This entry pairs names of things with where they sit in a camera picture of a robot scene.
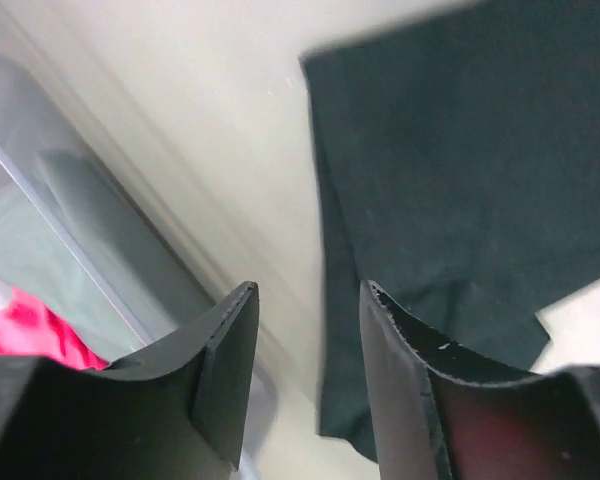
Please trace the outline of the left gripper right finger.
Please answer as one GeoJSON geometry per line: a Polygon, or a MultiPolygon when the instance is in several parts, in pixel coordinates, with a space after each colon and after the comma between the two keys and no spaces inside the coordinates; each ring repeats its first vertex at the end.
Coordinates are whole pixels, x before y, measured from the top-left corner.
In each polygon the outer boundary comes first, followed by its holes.
{"type": "Polygon", "coordinates": [[[600,479],[600,366],[546,375],[484,357],[360,288],[385,479],[600,479]]]}

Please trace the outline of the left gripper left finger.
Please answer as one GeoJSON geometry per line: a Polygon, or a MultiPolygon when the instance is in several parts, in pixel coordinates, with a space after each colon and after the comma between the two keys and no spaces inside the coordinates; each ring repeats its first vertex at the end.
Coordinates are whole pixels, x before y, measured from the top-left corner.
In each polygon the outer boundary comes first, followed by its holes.
{"type": "Polygon", "coordinates": [[[259,292],[104,370],[0,356],[0,479],[227,479],[240,464],[259,292]]]}

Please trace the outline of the black t shirt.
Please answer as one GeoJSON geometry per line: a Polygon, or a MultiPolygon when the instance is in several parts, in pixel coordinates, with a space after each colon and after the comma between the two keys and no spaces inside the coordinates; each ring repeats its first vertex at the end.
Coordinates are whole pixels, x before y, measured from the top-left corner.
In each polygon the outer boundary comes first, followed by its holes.
{"type": "Polygon", "coordinates": [[[325,252],[319,433],[376,459],[359,289],[529,369],[600,278],[600,1],[482,1],[304,57],[325,252]]]}

